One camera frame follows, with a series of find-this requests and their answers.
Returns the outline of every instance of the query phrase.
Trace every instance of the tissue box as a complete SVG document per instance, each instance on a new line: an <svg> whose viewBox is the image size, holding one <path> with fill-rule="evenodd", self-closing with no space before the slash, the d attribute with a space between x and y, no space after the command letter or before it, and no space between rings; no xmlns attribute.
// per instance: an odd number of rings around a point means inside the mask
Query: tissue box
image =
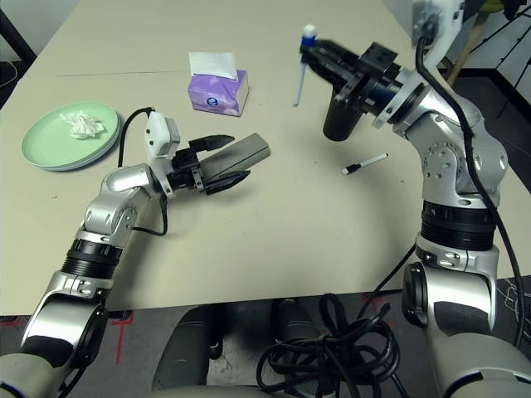
<svg viewBox="0 0 531 398"><path fill-rule="evenodd" d="M213 75L194 75L188 95L195 110L240 116L246 103L249 85L247 72L238 70L238 80Z"/></svg>

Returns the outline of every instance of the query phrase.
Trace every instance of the white table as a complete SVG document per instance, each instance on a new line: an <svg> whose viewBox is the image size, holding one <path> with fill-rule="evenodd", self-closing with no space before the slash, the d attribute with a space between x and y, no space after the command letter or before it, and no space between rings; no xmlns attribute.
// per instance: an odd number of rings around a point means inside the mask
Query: white table
<svg viewBox="0 0 531 398"><path fill-rule="evenodd" d="M229 191L179 192L165 237L133 233L111 309L373 289L420 228L420 161L413 146L389 126L374 129L369 116L347 142L328 141L321 129L330 87L311 73L301 105L291 106L307 22L353 51L378 41L412 64L409 38L376 1L81 0L0 113L0 314L33 311L101 179L115 167L116 150L76 172L46 172L22 157L30 126L77 100L105 102L122 118L152 105L176 119L185 140L257 132L271 149ZM240 118L192 110L188 51L236 53L251 87ZM144 128L145 119L131 124L125 164L145 161ZM363 172L340 172L383 152L390 158ZM522 273L530 274L531 196L513 171L502 195L500 212ZM154 203L139 224L160 228L159 218ZM502 249L499 277L510 275ZM388 287L401 284L396 277Z"/></svg>

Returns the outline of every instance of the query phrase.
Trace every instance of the pen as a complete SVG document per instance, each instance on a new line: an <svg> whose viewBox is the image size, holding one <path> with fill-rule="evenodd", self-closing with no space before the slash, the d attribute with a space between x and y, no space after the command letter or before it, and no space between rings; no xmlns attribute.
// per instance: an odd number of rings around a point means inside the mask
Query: pen
<svg viewBox="0 0 531 398"><path fill-rule="evenodd" d="M317 30L314 25L306 25L302 31L302 40L300 45L312 46L315 42ZM300 94L302 93L302 83L304 80L304 73L306 72L306 63L301 61L299 64L299 82L297 83L297 91L295 92L295 101L293 106L298 106L300 102Z"/></svg>
<svg viewBox="0 0 531 398"><path fill-rule="evenodd" d="M373 163L380 162L381 160L387 158L389 156L389 153L382 153L381 155L375 156L374 158L370 158L368 160L364 160L363 162L353 164L351 166L347 166L342 170L342 173L347 176L349 174L352 174L353 172L356 172L362 167L369 166Z"/></svg>

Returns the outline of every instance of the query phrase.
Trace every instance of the black cylinder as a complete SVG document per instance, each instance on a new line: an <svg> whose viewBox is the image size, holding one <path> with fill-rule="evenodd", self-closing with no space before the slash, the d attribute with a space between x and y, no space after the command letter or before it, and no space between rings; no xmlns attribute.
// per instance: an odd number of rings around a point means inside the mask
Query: black cylinder
<svg viewBox="0 0 531 398"><path fill-rule="evenodd" d="M496 225L487 209L464 209L424 202L421 235L438 245L489 250Z"/></svg>
<svg viewBox="0 0 531 398"><path fill-rule="evenodd" d="M61 271L86 278L112 279L121 254L122 250L112 245L76 239Z"/></svg>
<svg viewBox="0 0 531 398"><path fill-rule="evenodd" d="M324 121L323 133L326 138L332 141L344 141L352 133L359 118L362 117L363 111L335 101L336 95L337 92L332 90L332 99Z"/></svg>

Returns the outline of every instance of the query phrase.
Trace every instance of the crumpled tissue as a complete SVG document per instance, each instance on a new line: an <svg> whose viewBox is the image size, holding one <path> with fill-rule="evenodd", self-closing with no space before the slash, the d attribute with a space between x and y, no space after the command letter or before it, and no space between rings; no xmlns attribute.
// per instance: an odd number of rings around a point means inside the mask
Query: crumpled tissue
<svg viewBox="0 0 531 398"><path fill-rule="evenodd" d="M95 138L105 131L104 125L94 116L86 114L82 110L59 114L61 119L71 126L70 136L77 139Z"/></svg>

